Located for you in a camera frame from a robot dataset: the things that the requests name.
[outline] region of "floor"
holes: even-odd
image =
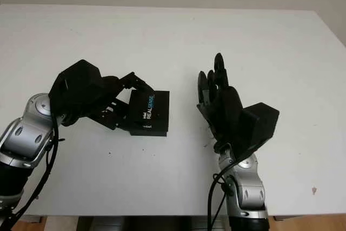
[[[19,222],[12,231],[44,231],[46,218],[42,223]],[[346,230],[346,214],[328,216],[305,216],[275,221],[270,218],[270,231],[344,231]]]

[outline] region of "black box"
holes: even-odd
[[[128,119],[138,125],[131,135],[167,136],[169,118],[169,91],[145,93],[132,90]]]

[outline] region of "black cable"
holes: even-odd
[[[212,226],[212,227],[213,227],[213,225],[214,225],[214,223],[215,223],[215,221],[216,221],[216,219],[217,219],[218,213],[219,213],[220,210],[221,210],[221,207],[222,207],[223,202],[225,201],[225,198],[226,198],[226,193],[223,194],[223,197],[222,197],[222,199],[221,199],[220,205],[218,205],[218,208],[217,208],[216,214],[215,214],[215,216],[214,216],[214,219],[213,219],[212,222],[211,222],[211,226]]]
[[[47,167],[46,167],[46,170],[45,170],[40,182],[38,183],[36,189],[34,190],[32,195],[30,196],[30,198],[27,201],[27,203],[25,204],[25,206],[22,207],[16,214],[10,215],[3,222],[3,225],[1,226],[1,230],[11,230],[11,228],[17,223],[17,221],[24,214],[24,212],[29,208],[29,206],[34,201],[34,199],[37,198],[37,196],[40,194],[41,190],[43,189],[43,186],[45,185],[45,183],[48,180],[48,177],[49,177],[50,172],[53,168],[55,158],[56,158],[56,155],[58,152],[58,143],[59,143],[59,129],[58,129],[58,124],[57,124],[57,120],[56,120],[54,113],[51,113],[51,117],[52,117],[52,122],[53,122],[54,136],[52,139],[53,151],[52,151],[52,156],[50,158],[50,161],[48,162],[48,155],[47,155],[47,157],[46,157]]]

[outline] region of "table surface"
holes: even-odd
[[[170,91],[168,137],[87,118],[61,127],[66,141],[27,213],[205,215],[218,166],[196,108],[197,76],[217,52],[244,106],[280,110],[274,137],[256,152],[269,214],[345,213],[346,49],[314,12],[0,5],[1,131],[80,59]],[[215,210],[220,190],[214,198]]]

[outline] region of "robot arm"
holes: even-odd
[[[215,185],[224,179],[223,190],[232,230],[269,229],[264,188],[257,174],[254,152],[270,139],[279,111],[264,103],[243,108],[238,92],[228,85],[221,54],[215,57],[214,71],[198,76],[198,109],[207,120],[219,154],[221,172],[214,179],[208,197],[208,230],[212,229],[211,198]]]
[[[10,230],[45,184],[54,163],[58,126],[70,126],[80,117],[110,128],[130,130],[138,122],[128,118],[128,104],[116,96],[124,88],[153,90],[133,72],[123,78],[101,77],[97,67],[81,60],[60,73],[49,94],[31,97],[22,117],[14,120],[0,139],[0,230]],[[28,203],[16,214],[33,169],[53,148],[47,170]]]

